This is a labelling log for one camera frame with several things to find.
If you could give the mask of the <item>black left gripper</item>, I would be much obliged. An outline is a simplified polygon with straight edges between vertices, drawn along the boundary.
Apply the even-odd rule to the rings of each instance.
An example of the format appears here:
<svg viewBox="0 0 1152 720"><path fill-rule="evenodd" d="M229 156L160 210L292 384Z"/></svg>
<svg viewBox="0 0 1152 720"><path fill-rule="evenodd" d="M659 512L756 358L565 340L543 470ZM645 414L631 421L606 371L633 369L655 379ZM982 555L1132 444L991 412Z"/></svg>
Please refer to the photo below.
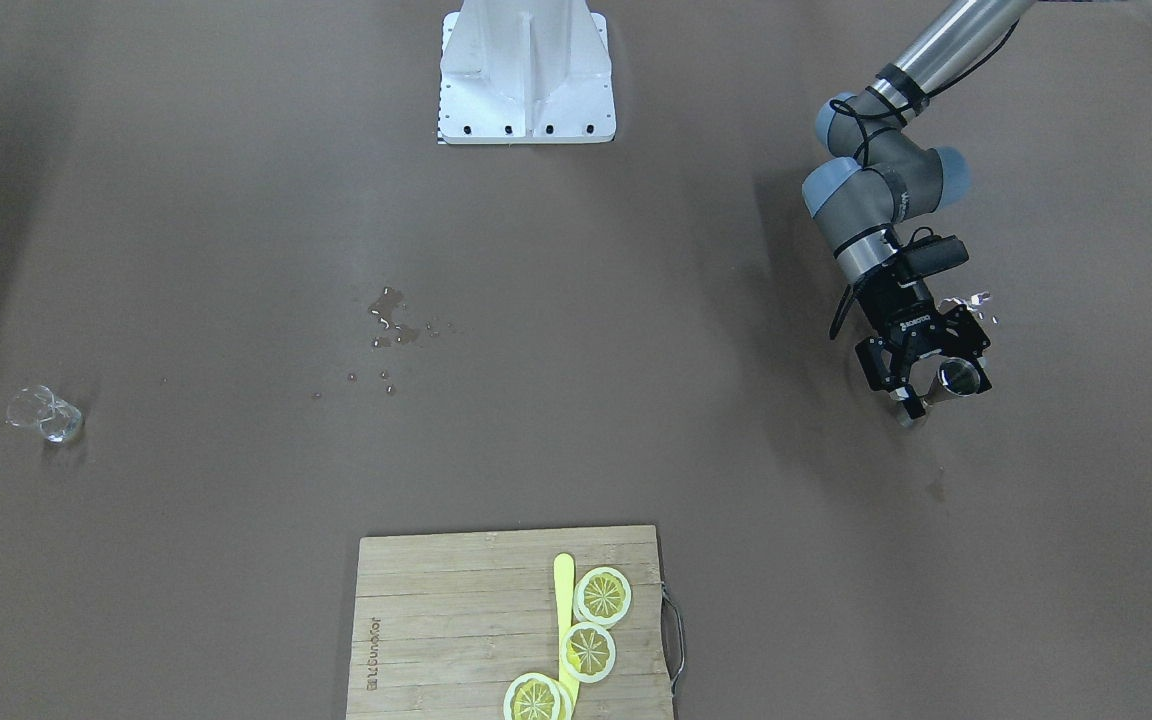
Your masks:
<svg viewBox="0 0 1152 720"><path fill-rule="evenodd" d="M861 278L856 302L874 331L855 346L861 372L870 389L892 397L899 420L919 420L929 414L910 382L915 361L924 357L943 357L938 382L952 396L982 395L993 388L986 370L991 341L965 304L940 306L925 282L901 286L888 270Z"/></svg>

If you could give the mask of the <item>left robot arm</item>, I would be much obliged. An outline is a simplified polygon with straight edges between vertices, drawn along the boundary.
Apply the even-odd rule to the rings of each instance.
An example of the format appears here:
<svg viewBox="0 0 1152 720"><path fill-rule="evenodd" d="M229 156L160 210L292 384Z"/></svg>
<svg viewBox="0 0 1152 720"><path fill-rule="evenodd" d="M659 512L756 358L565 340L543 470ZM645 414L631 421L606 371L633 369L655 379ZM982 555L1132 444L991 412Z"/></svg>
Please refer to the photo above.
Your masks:
<svg viewBox="0 0 1152 720"><path fill-rule="evenodd" d="M803 200L846 278L829 336L859 306L872 328L855 347L861 370L908 424L929 414L935 395L988 391L991 342L973 304L929 290L929 276L968 260L965 243L927 228L899 237L899 225L963 199L972 184L956 149L923 147L905 129L995 55L1029 8L954 1L867 88L832 97L814 118L829 159L803 182Z"/></svg>

